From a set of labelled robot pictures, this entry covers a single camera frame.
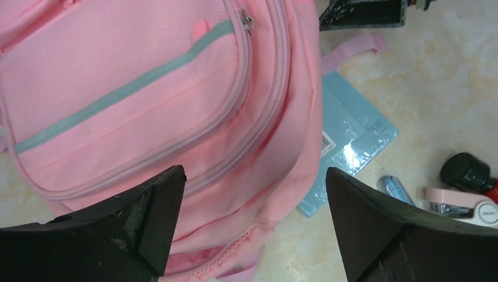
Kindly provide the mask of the red black stamp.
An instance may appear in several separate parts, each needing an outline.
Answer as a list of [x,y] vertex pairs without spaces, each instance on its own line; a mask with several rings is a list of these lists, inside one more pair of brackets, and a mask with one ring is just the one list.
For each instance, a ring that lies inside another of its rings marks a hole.
[[462,152],[450,157],[442,166],[439,178],[448,186],[467,193],[483,194],[497,203],[497,178],[487,163]]

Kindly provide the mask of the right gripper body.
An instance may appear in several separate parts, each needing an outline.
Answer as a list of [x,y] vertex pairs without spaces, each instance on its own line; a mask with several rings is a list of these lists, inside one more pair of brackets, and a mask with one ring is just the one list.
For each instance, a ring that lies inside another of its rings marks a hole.
[[319,30],[398,28],[405,25],[406,10],[426,11],[431,0],[333,0],[319,16]]

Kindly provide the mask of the pink student backpack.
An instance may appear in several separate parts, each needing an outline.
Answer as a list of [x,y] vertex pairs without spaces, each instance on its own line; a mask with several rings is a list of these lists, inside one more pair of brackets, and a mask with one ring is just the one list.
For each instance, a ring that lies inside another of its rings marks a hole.
[[2,1],[1,126],[56,217],[180,165],[159,281],[251,281],[261,247],[314,184],[322,78],[313,1]]

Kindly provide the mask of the white pink eraser case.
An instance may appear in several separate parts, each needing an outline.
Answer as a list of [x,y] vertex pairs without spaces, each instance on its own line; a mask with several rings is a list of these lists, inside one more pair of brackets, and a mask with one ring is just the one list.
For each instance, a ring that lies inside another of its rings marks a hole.
[[477,226],[497,228],[497,204],[487,196],[426,188],[425,200],[432,213]]

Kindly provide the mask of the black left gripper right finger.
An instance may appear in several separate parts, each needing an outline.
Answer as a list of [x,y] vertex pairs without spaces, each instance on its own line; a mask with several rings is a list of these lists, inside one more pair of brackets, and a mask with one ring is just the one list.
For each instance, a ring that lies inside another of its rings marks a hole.
[[497,230],[438,216],[327,170],[349,281],[496,281]]

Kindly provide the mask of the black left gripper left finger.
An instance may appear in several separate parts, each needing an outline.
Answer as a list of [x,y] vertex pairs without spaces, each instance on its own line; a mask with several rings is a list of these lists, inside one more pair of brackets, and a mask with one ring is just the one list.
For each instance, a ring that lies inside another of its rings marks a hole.
[[157,281],[183,198],[180,165],[44,224],[1,229],[2,281]]

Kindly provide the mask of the light blue notebook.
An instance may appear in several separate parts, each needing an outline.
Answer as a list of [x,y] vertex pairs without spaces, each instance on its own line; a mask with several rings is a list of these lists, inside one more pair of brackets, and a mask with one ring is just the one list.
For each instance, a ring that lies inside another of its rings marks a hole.
[[398,129],[338,72],[322,78],[323,130],[317,178],[298,208],[312,217],[328,203],[327,170],[358,174],[399,134]]

